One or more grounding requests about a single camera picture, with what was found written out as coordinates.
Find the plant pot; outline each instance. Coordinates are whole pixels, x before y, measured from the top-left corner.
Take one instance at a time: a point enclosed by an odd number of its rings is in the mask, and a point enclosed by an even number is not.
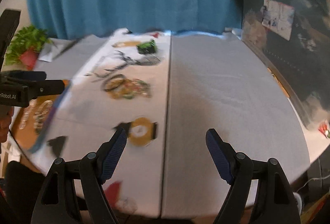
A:
[[[39,53],[35,52],[33,48],[26,50],[19,60],[26,66],[28,71],[33,70],[34,65],[38,59]]]

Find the wall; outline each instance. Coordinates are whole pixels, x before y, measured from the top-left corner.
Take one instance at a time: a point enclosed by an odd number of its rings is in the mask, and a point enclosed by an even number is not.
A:
[[[0,3],[0,14],[2,14],[2,12],[7,8],[21,10],[19,26],[17,28],[18,30],[31,24],[29,13],[27,11],[26,0],[2,0]]]

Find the green plant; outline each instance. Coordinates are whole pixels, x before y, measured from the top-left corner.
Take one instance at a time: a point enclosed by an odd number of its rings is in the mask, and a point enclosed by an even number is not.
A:
[[[45,42],[51,42],[47,38],[46,29],[38,29],[33,25],[23,27],[15,35],[6,52],[6,65],[20,63],[19,57],[27,50],[40,52]]]

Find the bolt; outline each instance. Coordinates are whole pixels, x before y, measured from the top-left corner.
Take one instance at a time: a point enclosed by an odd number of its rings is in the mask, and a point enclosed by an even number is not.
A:
[[[88,159],[94,159],[96,157],[96,153],[95,152],[90,152],[87,154],[87,158]]]
[[[241,153],[241,152],[239,152],[239,153],[237,153],[237,154],[236,154],[236,157],[237,157],[238,159],[241,159],[241,160],[243,160],[243,159],[245,158],[245,154],[244,154],[244,153]]]
[[[62,162],[62,158],[57,158],[57,159],[55,159],[55,161],[54,161],[54,163],[55,163],[56,165],[59,165],[61,162]]]
[[[270,163],[273,164],[273,165],[277,165],[278,164],[278,161],[275,159],[275,158],[270,158]]]

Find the human hand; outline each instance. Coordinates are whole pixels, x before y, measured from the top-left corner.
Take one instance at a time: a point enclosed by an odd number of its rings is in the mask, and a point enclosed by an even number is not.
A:
[[[12,123],[12,117],[14,115],[14,107],[10,107],[8,114],[0,119],[0,143],[7,141],[9,132],[9,126]]]

